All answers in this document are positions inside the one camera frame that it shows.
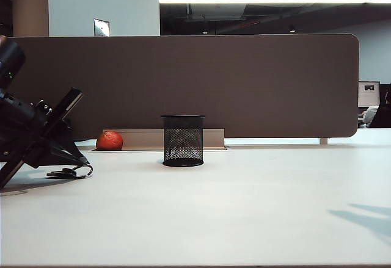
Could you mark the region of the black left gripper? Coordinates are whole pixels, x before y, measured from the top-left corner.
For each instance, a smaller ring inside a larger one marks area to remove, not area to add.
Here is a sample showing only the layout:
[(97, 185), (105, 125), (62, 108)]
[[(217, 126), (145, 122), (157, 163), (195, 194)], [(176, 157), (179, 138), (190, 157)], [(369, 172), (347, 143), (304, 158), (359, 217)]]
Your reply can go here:
[(50, 165), (89, 164), (78, 150), (72, 128), (64, 118), (81, 100), (80, 90), (72, 88), (50, 108), (40, 101), (24, 103), (1, 90), (1, 187), (4, 187), (23, 164), (33, 168)]

